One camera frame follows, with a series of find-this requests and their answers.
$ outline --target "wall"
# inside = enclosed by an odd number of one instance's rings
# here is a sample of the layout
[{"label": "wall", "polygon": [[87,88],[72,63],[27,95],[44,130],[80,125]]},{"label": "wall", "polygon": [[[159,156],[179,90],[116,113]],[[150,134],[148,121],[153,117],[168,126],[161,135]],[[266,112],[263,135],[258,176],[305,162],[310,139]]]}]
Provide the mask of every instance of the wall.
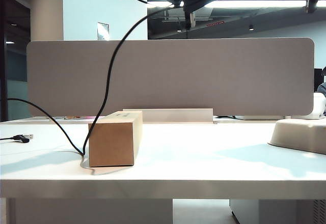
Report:
[{"label": "wall", "polygon": [[[110,39],[120,40],[146,15],[146,5],[136,0],[64,0],[64,40],[97,40],[97,22],[109,24]],[[129,39],[147,39],[147,21]]]},{"label": "wall", "polygon": [[315,43],[315,68],[324,68],[326,66],[326,21],[318,21],[262,32],[252,31],[249,34],[235,36],[235,38],[236,37],[309,37]]}]

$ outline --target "ceiling light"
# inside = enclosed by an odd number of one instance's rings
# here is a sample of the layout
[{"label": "ceiling light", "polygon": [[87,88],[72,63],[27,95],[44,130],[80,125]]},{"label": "ceiling light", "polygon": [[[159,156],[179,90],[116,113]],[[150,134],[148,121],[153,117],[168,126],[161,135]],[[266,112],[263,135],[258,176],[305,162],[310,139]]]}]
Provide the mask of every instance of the ceiling light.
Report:
[{"label": "ceiling light", "polygon": [[148,2],[148,4],[146,5],[148,9],[152,9],[152,8],[167,8],[167,7],[171,7],[173,8],[174,5],[172,5],[171,2],[167,2],[167,1],[160,1],[160,2]]},{"label": "ceiling light", "polygon": [[306,5],[306,1],[285,0],[244,0],[244,1],[213,1],[205,7],[221,9],[260,9],[260,8],[300,8]]},{"label": "ceiling light", "polygon": [[326,7],[326,0],[319,0],[317,2],[317,7],[320,7],[320,8]]},{"label": "ceiling light", "polygon": [[151,8],[166,8],[168,6],[170,6],[172,3],[171,2],[148,2],[147,4],[147,8],[151,9]]}]

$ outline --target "white desk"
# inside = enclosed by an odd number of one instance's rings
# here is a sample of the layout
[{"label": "white desk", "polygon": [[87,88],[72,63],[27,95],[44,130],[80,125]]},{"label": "white desk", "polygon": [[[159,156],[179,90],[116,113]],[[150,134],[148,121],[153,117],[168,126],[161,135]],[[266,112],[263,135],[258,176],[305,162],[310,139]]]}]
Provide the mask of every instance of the white desk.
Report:
[{"label": "white desk", "polygon": [[[86,124],[63,127],[80,148]],[[132,167],[86,169],[53,124],[0,124],[1,197],[325,199],[326,156],[268,145],[274,123],[147,124]]]}]

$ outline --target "desk divider panel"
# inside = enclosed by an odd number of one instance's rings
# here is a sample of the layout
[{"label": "desk divider panel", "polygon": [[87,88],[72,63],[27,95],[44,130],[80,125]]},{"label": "desk divider panel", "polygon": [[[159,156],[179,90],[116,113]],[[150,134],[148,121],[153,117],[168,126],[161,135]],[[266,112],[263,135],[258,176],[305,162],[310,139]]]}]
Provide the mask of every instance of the desk divider panel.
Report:
[{"label": "desk divider panel", "polygon": [[[55,116],[95,115],[117,44],[31,42],[30,101]],[[102,114],[124,108],[213,108],[215,115],[306,115],[313,90],[314,43],[308,38],[126,41]]]}]

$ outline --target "usb cable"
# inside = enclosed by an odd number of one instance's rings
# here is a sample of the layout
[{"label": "usb cable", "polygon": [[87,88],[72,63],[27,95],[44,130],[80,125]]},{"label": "usb cable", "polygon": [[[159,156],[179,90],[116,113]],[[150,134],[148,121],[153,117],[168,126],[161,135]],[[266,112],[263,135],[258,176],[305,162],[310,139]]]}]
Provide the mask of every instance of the usb cable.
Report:
[{"label": "usb cable", "polygon": [[30,139],[33,139],[33,135],[15,135],[13,137],[7,138],[0,138],[0,140],[15,140],[15,141],[22,141],[24,144],[28,143]]}]

